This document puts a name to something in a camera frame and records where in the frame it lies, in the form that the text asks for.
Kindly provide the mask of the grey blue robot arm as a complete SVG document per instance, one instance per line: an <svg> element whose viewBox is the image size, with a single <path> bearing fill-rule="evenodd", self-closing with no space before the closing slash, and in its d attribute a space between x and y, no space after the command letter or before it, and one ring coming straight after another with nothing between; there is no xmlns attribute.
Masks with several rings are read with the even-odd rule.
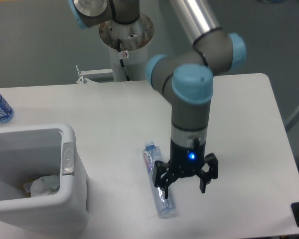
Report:
<svg viewBox="0 0 299 239"><path fill-rule="evenodd" d="M172 107L170 158L154 164L155 187L168 195L177 179L198 176L200 190L218 177L214 154L205 155L213 78L246 60L244 40L226 33L205 0L172 0L192 49L178 57L156 55L148 59L145 48L154 26L140 11L137 0L71 0L69 6L82 28L99 27L110 49L115 81L146 78Z"/></svg>

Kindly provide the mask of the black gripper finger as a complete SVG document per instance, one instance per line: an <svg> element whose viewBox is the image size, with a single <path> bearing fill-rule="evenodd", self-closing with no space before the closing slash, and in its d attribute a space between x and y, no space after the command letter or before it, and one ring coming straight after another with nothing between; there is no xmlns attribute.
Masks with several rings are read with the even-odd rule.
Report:
<svg viewBox="0 0 299 239"><path fill-rule="evenodd" d="M205 163L209 166L207 172L202 168L196 173L200 178L199 188L202 194L206 192L206 186L211 182L212 179L218 178L218 160L214 153L210 153L204 158Z"/></svg>
<svg viewBox="0 0 299 239"><path fill-rule="evenodd" d="M156 188L164 192L164 198L169 197L169 186L180 177L180 170L171 167L170 163L156 161L154 163L152 181Z"/></svg>

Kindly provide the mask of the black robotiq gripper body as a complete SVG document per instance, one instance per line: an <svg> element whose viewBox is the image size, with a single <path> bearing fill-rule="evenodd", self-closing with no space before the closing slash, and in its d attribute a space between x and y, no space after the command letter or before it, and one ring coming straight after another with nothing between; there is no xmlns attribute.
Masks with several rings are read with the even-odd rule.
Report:
<svg viewBox="0 0 299 239"><path fill-rule="evenodd" d="M185 178L194 175L202 175L202 167L205 164L203 143L198 148L182 147L170 142L170 160L168 167L169 178Z"/></svg>

